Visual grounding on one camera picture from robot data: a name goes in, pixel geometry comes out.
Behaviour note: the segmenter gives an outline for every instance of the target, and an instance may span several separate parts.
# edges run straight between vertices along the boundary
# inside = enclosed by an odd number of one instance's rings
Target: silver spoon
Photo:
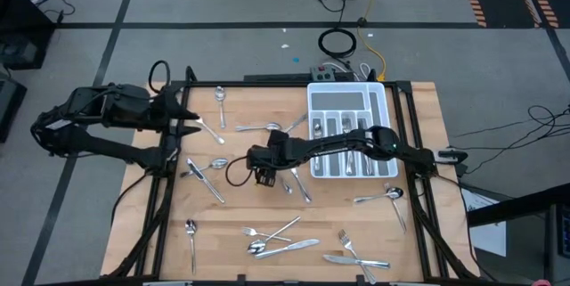
[[[299,221],[301,219],[301,216],[297,216],[295,217],[295,219],[291,220],[288,224],[286,224],[285,226],[283,226],[283,228],[281,228],[280,230],[278,230],[277,232],[273,233],[271,236],[265,238],[264,241],[262,240],[256,240],[256,241],[252,241],[249,246],[248,246],[248,253],[249,254],[257,254],[260,253],[262,251],[265,250],[265,245],[267,245],[267,242],[275,237],[276,235],[278,235],[279,233],[282,233],[284,230],[286,230],[287,228],[291,227],[293,224],[295,224],[297,221]]]
[[[227,164],[228,164],[228,159],[216,158],[216,159],[212,160],[209,165],[207,165],[206,167],[198,168],[198,170],[203,171],[203,170],[206,170],[208,168],[221,169],[221,168],[224,168]],[[192,175],[194,175],[193,171],[184,171],[180,174],[180,177],[184,178],[186,176],[192,176]]]
[[[216,87],[216,100],[220,102],[220,120],[222,124],[220,127],[225,129],[225,116],[224,116],[224,99],[225,99],[225,90],[221,86]]]
[[[222,139],[221,136],[219,136],[216,132],[214,132],[214,130],[212,130],[212,128],[208,127],[208,125],[204,122],[204,120],[202,119],[202,117],[197,118],[196,120],[194,120],[196,123],[201,124],[204,129],[206,129],[213,137],[214,139],[216,139],[216,141],[220,144],[224,144],[225,140]]]
[[[194,248],[194,234],[197,231],[196,223],[193,220],[186,220],[186,233],[190,236],[190,252],[192,256],[192,274],[196,274],[196,250]]]
[[[285,189],[285,192],[286,192],[287,194],[293,193],[293,188],[291,188],[291,186],[289,186],[289,185],[287,184],[287,182],[285,182],[285,178],[283,178],[282,176],[280,176],[280,179],[281,179],[281,184],[283,185],[283,189]]]
[[[402,227],[403,233],[406,233],[406,223],[403,220],[403,216],[400,212],[400,209],[398,208],[398,205],[395,203],[395,200],[403,196],[403,190],[398,187],[390,187],[390,184],[388,183],[385,183],[384,187],[386,188],[386,194],[389,194],[388,197],[392,201],[392,206],[394,206],[394,211],[398,216],[398,220],[400,221],[400,226]]]
[[[398,192],[396,192],[396,191],[393,191],[393,192],[388,192],[388,193],[383,193],[380,195],[374,195],[374,196],[368,196],[368,197],[354,197],[353,202],[355,204],[359,204],[359,203],[363,203],[363,202],[368,201],[368,200],[375,200],[375,199],[383,198],[383,197],[388,197],[390,199],[398,199],[398,198],[400,198],[400,196],[402,196],[402,195],[398,194]]]
[[[235,131],[263,130],[263,129],[266,129],[268,131],[281,130],[281,125],[276,123],[276,122],[270,122],[265,126],[237,126],[237,127],[235,127]]]

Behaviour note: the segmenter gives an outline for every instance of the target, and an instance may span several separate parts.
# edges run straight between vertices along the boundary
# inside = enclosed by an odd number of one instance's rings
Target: wooden tabletop
[[[227,97],[224,108],[228,127],[224,130],[220,128],[214,88],[191,90],[189,110],[199,113],[225,139],[225,144],[216,143],[206,131],[186,136],[179,158],[179,172],[188,169],[185,165],[187,157],[191,157],[198,165],[205,166],[214,158],[233,160],[244,156],[252,144],[266,145],[267,132],[236,133],[233,131],[236,126],[263,125],[274,121],[286,127],[307,111],[306,89],[303,87],[228,87],[225,90]],[[447,134],[435,85],[413,83],[413,92],[424,145],[431,149],[446,147]],[[392,94],[387,89],[391,125],[397,130],[391,98]],[[403,95],[402,99],[402,105],[406,107]],[[410,134],[408,112],[403,110]],[[306,122],[295,128],[291,135],[307,138]],[[143,131],[135,133],[133,145],[148,147],[158,145],[158,142],[159,135]],[[311,204],[304,202],[288,171],[281,171],[279,176],[293,187],[291,195],[286,194],[280,184],[273,188],[258,186],[255,185],[255,179],[235,188],[226,183],[223,170],[206,170],[204,174],[224,196],[224,205],[195,176],[183,179],[177,176],[160,278],[234,281],[238,274],[245,274],[249,281],[353,282],[357,274],[362,274],[359,266],[336,265],[322,258],[323,254],[350,256],[337,237],[338,231],[344,229],[361,258],[383,260],[391,264],[392,267],[388,270],[371,269],[379,281],[420,282],[422,275],[418,245],[401,161],[398,161],[398,167],[400,175],[395,178],[315,179],[310,176],[307,163],[298,170],[301,180],[313,197]],[[439,171],[443,176],[455,179],[453,167],[440,166]],[[127,166],[122,189],[126,189],[142,173],[137,166]],[[245,162],[239,161],[232,166],[230,178],[234,182],[240,182],[247,174]],[[389,200],[369,201],[362,205],[354,205],[352,202],[354,196],[383,192],[385,182],[404,189],[404,196],[397,203],[407,223],[406,234],[403,234]],[[150,179],[143,181],[118,206],[102,274],[114,270],[140,237],[150,186]],[[457,186],[440,179],[432,179],[432,186],[442,236],[464,265],[478,274],[469,255],[465,212]],[[246,252],[247,246],[255,238],[243,235],[241,227],[249,226],[259,232],[271,233],[296,216],[301,216],[301,220],[282,236],[290,237],[293,241],[316,238],[321,241],[319,245],[266,259],[254,259]],[[188,218],[194,219],[198,227],[195,236],[196,275],[191,273],[190,240],[184,230]],[[283,242],[271,241],[267,248],[275,249],[285,245]],[[435,252],[429,237],[427,245],[432,272],[437,275]],[[147,273],[151,270],[155,246],[156,234],[149,246],[150,255],[145,267]]]

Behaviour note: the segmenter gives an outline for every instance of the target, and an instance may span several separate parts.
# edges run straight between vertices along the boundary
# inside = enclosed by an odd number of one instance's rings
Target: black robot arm
[[[40,114],[31,127],[37,143],[52,155],[68,157],[83,151],[136,163],[147,170],[160,170],[175,147],[136,148],[93,137],[86,126],[122,127],[169,132],[171,119],[197,119],[176,100],[178,88],[165,86],[151,97],[146,89],[132,85],[80,87],[62,105]],[[181,135],[199,131],[184,127]]]
[[[273,186],[277,170],[294,168],[312,157],[342,151],[359,151],[374,160],[398,158],[413,164],[421,174],[436,172],[436,157],[431,150],[412,148],[401,142],[392,129],[378,126],[314,140],[289,138],[273,130],[267,147],[254,145],[248,150],[247,168],[255,171],[258,184]]]

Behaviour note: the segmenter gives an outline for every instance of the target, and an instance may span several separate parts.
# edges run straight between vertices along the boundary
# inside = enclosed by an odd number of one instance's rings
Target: fork
[[[361,260],[360,258],[358,258],[358,255],[356,255],[356,252],[354,252],[353,244],[348,239],[348,235],[346,235],[346,232],[344,229],[341,229],[340,232],[338,232],[338,238],[340,239],[340,243],[342,243],[342,245],[345,247],[345,249],[348,249],[348,250],[350,250],[351,253],[353,253],[354,259]],[[376,277],[374,277],[374,275],[371,273],[371,271],[368,270],[368,268],[366,268],[366,266],[364,266],[363,264],[358,264],[358,265],[360,265],[360,268],[362,268],[362,271],[364,272],[364,275],[366,276],[366,279],[368,280],[368,282],[371,285],[375,284],[376,283]]]
[[[258,233],[255,229],[253,228],[249,228],[249,227],[243,227],[241,228],[241,232],[243,234],[246,234],[247,236],[256,236],[256,235],[260,235],[260,236],[264,236],[264,237],[269,237],[268,234],[266,233]],[[278,239],[280,241],[288,241],[291,242],[291,239],[289,238],[284,238],[284,237],[279,237],[279,236],[275,236],[273,237],[274,239]]]

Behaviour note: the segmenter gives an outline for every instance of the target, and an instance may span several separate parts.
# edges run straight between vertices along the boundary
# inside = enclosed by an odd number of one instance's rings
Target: fork tines
[[[338,232],[338,238],[340,239],[340,242],[342,242],[343,244],[347,244],[348,242],[350,242],[350,240],[348,239],[348,235],[346,235],[344,229],[341,229],[340,232]]]

